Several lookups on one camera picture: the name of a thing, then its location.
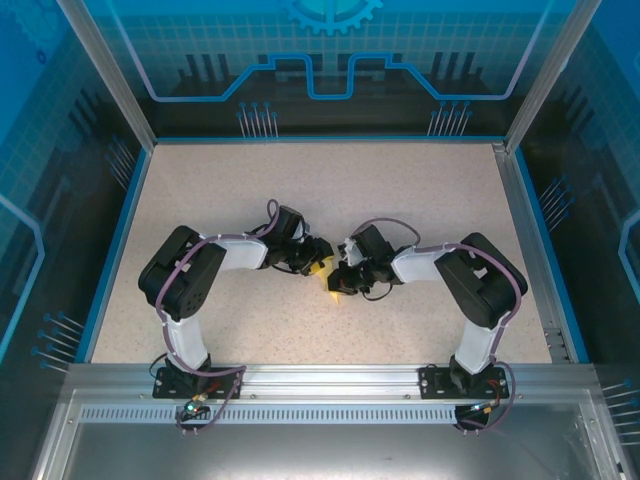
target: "gear graphic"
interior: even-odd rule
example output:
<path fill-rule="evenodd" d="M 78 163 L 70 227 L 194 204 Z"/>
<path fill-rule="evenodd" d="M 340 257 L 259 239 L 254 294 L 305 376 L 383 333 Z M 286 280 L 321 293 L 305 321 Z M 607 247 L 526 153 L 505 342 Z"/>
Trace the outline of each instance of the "gear graphic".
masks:
<path fill-rule="evenodd" d="M 349 28 L 360 28 L 362 20 L 371 20 L 373 10 L 382 7 L 382 0 L 282 0 L 282 5 L 300 28 L 333 35 L 336 30 L 346 34 Z"/>
<path fill-rule="evenodd" d="M 0 14 L 13 13 L 16 23 L 38 48 L 53 40 L 59 29 L 55 0 L 0 0 Z"/>

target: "speckled tabletop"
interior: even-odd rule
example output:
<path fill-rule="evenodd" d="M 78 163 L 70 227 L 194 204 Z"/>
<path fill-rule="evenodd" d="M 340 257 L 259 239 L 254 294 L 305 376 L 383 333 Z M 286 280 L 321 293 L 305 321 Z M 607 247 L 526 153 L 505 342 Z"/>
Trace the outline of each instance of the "speckled tabletop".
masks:
<path fill-rule="evenodd" d="M 178 225 L 205 234 L 265 223 L 276 198 L 334 246 L 376 216 L 400 218 L 422 245 L 484 233 L 521 271 L 522 254 L 490 145 L 305 143 L 156 148 L 102 330 L 97 363 L 147 363 L 165 351 L 154 310 L 138 290 L 142 268 Z M 395 247 L 412 240 L 380 225 Z M 319 279 L 273 269 L 224 272 L 200 310 L 216 363 L 413 364 L 448 362 L 464 317 L 443 282 L 403 285 L 383 301 L 341 297 Z M 532 294 L 498 356 L 550 362 Z"/>

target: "metal base plate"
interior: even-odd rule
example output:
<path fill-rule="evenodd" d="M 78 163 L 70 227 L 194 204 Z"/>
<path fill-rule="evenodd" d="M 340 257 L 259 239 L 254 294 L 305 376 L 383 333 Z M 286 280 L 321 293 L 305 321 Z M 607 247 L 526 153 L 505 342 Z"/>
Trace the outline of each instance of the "metal base plate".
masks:
<path fill-rule="evenodd" d="M 502 368 L 488 367 L 477 376 L 477 387 L 469 391 L 467 395 L 461 395 L 451 381 L 449 367 L 427 366 L 418 369 L 418 384 L 420 385 L 420 397 L 423 400 L 457 400 L 477 399 L 491 400 L 496 397 L 496 392 L 489 380 L 497 380 L 500 384 L 500 398 L 509 398 L 509 386 L 506 374 Z"/>
<path fill-rule="evenodd" d="M 228 370 L 228 367 L 225 368 L 211 368 L 210 372 L 221 372 L 223 370 Z M 209 386 L 214 383 L 219 383 L 215 389 L 208 393 L 208 397 L 210 400 L 223 400 L 227 397 L 229 390 L 233 387 L 233 382 L 236 379 L 235 375 L 225 375 L 224 377 L 212 378 Z M 234 394 L 231 396 L 232 399 L 240 398 L 240 391 L 242 390 L 242 385 L 240 385 Z M 163 399 L 184 399 L 188 400 L 194 395 L 201 392 L 187 392 L 184 389 L 184 386 L 174 381 L 174 376 L 172 372 L 167 367 L 161 367 L 158 369 L 156 374 L 156 382 L 153 386 L 153 398 L 163 398 Z"/>

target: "enclosure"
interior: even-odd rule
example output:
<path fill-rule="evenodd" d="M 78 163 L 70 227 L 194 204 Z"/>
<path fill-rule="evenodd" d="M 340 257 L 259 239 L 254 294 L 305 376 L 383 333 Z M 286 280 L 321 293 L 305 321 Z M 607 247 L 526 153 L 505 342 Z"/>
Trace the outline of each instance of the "enclosure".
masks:
<path fill-rule="evenodd" d="M 636 478 L 638 18 L 632 0 L 0 3 L 3 478 Z M 444 282 L 336 302 L 267 269 L 220 274 L 198 313 L 213 363 L 247 369 L 182 438 L 138 277 L 175 227 L 249 232 L 270 198 L 336 268 L 394 217 L 423 246 L 481 232 L 522 272 L 499 429 L 453 428 L 480 398 L 425 398 L 421 369 L 466 328 Z"/>

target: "yellow object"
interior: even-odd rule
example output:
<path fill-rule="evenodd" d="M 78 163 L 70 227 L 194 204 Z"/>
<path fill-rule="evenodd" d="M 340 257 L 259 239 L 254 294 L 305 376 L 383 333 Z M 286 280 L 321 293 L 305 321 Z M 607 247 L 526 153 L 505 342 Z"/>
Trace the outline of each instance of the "yellow object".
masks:
<path fill-rule="evenodd" d="M 329 275 L 331 275 L 331 272 L 333 272 L 333 255 L 323 259 L 322 263 L 324 264 L 324 267 L 320 266 L 320 262 L 316 262 L 313 265 L 311 265 L 310 272 L 311 272 L 311 275 L 317 275 L 320 278 L 320 280 L 322 280 L 325 291 L 329 292 L 328 279 L 329 279 Z M 336 301 L 336 303 L 340 303 L 337 292 L 329 292 L 329 293 L 331 294 L 333 299 Z"/>

